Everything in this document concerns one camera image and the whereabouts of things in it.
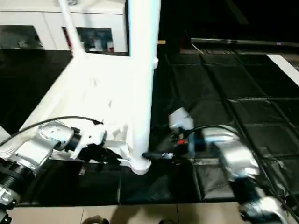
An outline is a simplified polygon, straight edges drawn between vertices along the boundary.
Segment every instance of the small white object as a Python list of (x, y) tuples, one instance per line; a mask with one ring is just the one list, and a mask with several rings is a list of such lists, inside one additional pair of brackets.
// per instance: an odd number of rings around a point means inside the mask
[(104, 135), (105, 135), (105, 128), (102, 124), (95, 125), (93, 127), (90, 127), (86, 129), (83, 133), (80, 133), (81, 139), (75, 148), (74, 152), (71, 154), (71, 159), (76, 159), (78, 155), (80, 154), (81, 150), (83, 148), (86, 148), (90, 144), (99, 145), (102, 143)]
[(191, 130), (194, 128), (193, 119), (183, 107), (169, 115), (169, 128), (177, 131), (180, 127), (184, 130)]

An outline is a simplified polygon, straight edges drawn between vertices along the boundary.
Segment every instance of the white stand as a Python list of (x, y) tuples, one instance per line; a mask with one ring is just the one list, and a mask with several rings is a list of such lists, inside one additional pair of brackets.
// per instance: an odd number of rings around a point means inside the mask
[[(73, 59), (22, 128), (66, 115), (103, 120), (107, 131), (104, 146), (122, 156), (122, 165), (131, 167), (137, 174), (146, 173), (151, 162), (142, 154), (148, 151), (150, 139), (160, 0), (129, 0), (130, 57), (86, 53), (66, 0), (59, 0), (59, 3)], [(82, 131), (92, 125), (78, 119), (62, 122)], [(11, 147), (31, 137), (34, 131), (21, 135)]]

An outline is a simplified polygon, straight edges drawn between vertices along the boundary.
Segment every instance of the black cylinder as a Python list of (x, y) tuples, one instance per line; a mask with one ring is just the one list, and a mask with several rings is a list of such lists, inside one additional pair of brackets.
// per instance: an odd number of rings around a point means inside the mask
[(8, 162), (0, 168), (0, 184), (19, 195), (25, 193), (33, 179), (34, 174), (29, 168), (15, 162)]

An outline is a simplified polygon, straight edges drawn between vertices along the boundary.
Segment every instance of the white metal frame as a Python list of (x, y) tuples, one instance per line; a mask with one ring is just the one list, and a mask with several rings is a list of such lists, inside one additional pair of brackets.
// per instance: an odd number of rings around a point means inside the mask
[[(61, 13), (43, 13), (52, 34), (57, 50), (69, 50), (66, 38), (61, 27), (65, 27)], [(127, 52), (127, 35), (125, 16), (123, 14), (91, 14), (71, 13), (76, 27), (109, 28), (115, 52)]]
[(0, 12), (0, 25), (33, 26), (45, 50), (56, 50), (41, 12)]

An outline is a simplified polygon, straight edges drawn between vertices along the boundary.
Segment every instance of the black cable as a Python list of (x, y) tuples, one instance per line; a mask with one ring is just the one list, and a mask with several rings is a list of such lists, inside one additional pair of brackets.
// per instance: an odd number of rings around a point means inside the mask
[(89, 121), (93, 122), (95, 125), (103, 124), (103, 122), (101, 122), (101, 121), (98, 121), (98, 120), (95, 120), (95, 119), (92, 119), (92, 118), (81, 117), (81, 116), (62, 116), (62, 117), (50, 118), (50, 119), (47, 119), (47, 120), (44, 120), (44, 121), (37, 122), (37, 123), (32, 124), (32, 125), (29, 125), (28, 127), (23, 128), (23, 129), (19, 130), (18, 132), (12, 134), (10, 137), (8, 137), (7, 139), (5, 139), (4, 141), (2, 141), (0, 143), (0, 147), (3, 146), (4, 144), (6, 144), (7, 142), (9, 142), (11, 139), (16, 137), (17, 135), (19, 135), (19, 134), (21, 134), (21, 133), (23, 133), (23, 132), (25, 132), (25, 131), (33, 128), (33, 127), (42, 125), (44, 123), (48, 123), (50, 121), (62, 120), (62, 119), (82, 119), (82, 120), (89, 120)]

